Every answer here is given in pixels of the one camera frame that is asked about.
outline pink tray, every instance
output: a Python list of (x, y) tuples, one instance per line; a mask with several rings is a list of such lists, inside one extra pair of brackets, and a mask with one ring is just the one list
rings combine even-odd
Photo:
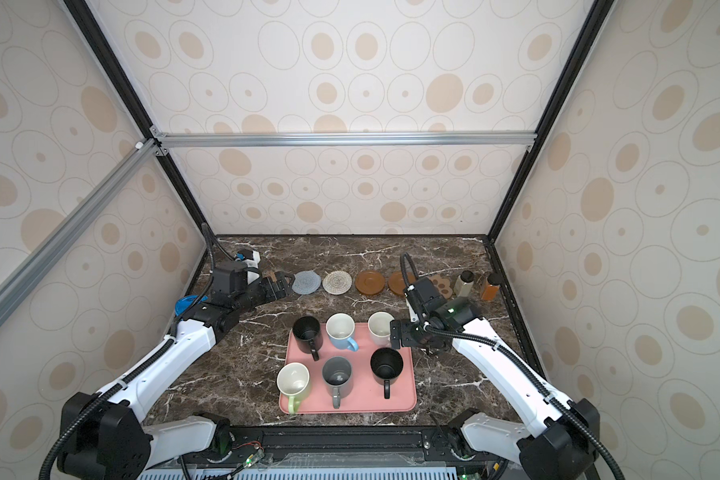
[[(303, 353), (298, 349), (293, 333), (288, 336), (286, 364), (299, 362), (309, 370), (309, 381), (312, 392), (300, 407), (298, 413), (365, 413), (365, 412), (407, 412), (416, 406), (416, 383), (413, 378), (413, 361), (411, 349), (398, 350), (403, 357), (403, 372), (392, 384), (392, 395), (389, 400), (384, 398), (384, 386), (376, 383), (371, 372), (371, 355), (379, 348), (368, 334), (367, 323), (355, 323), (355, 341), (360, 347), (356, 352), (339, 350), (331, 344), (326, 332), (326, 324), (322, 329), (322, 348), (320, 360), (313, 360), (311, 353)], [(352, 392), (342, 398), (341, 408), (333, 408), (331, 396), (326, 383), (322, 379), (322, 366), (333, 356), (343, 356), (352, 364), (352, 378), (355, 385)], [(288, 398), (280, 394), (280, 409), (288, 413)]]

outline mug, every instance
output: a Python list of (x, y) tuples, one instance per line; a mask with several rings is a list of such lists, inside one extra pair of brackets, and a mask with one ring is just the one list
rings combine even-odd
[(371, 340), (378, 346), (391, 346), (389, 342), (389, 323), (394, 317), (386, 312), (376, 312), (368, 318), (368, 331)]
[(322, 347), (320, 322), (314, 316), (303, 316), (293, 324), (292, 330), (298, 349), (304, 353), (311, 353), (313, 360), (320, 360), (317, 354)]
[(289, 363), (277, 374), (277, 388), (288, 397), (288, 413), (296, 413), (312, 390), (309, 370), (303, 363)]
[(342, 405), (342, 398), (352, 391), (352, 365), (343, 356), (334, 356), (322, 366), (322, 379), (328, 394), (333, 397), (333, 408)]
[(355, 321), (346, 313), (335, 313), (326, 322), (328, 338), (334, 347), (339, 350), (358, 350), (355, 341)]
[(397, 350), (378, 349), (371, 355), (371, 371), (376, 383), (384, 385), (384, 398), (389, 399), (389, 387), (403, 371), (403, 357)]

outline vent grille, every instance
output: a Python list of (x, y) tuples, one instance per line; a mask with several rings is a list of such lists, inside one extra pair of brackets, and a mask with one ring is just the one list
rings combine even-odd
[[(228, 468), (198, 469), (192, 473), (192, 480), (229, 472)], [(178, 468), (158, 468), (142, 473), (139, 480), (184, 480), (184, 477)], [(457, 480), (457, 475), (453, 467), (268, 468), (244, 470), (235, 480)]]

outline blue lid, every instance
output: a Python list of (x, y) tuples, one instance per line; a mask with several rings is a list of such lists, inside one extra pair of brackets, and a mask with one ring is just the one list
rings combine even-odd
[[(176, 306), (173, 307), (173, 311), (176, 312), (176, 315), (177, 315), (177, 316), (178, 316), (178, 315), (181, 315), (181, 314), (184, 312), (184, 310), (186, 310), (186, 308), (187, 308), (188, 306), (190, 306), (190, 304), (192, 303), (192, 301), (193, 301), (195, 298), (197, 298), (197, 295), (188, 295), (188, 296), (185, 296), (184, 298), (182, 298), (181, 300), (179, 300), (178, 302), (176, 302)], [(204, 296), (204, 297), (202, 298), (201, 302), (205, 302), (206, 300), (208, 300), (208, 295)]]

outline brown saucer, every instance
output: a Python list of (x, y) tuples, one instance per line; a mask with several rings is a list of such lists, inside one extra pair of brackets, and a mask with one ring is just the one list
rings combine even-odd
[[(413, 277), (413, 274), (408, 272), (408, 282), (413, 283), (416, 279)], [(403, 296), (403, 291), (405, 290), (405, 282), (403, 282), (403, 274), (400, 270), (397, 272), (394, 272), (389, 277), (389, 289), (392, 290), (392, 292), (397, 296)]]
[(386, 285), (384, 275), (376, 270), (364, 270), (355, 277), (355, 288), (363, 295), (377, 295)]

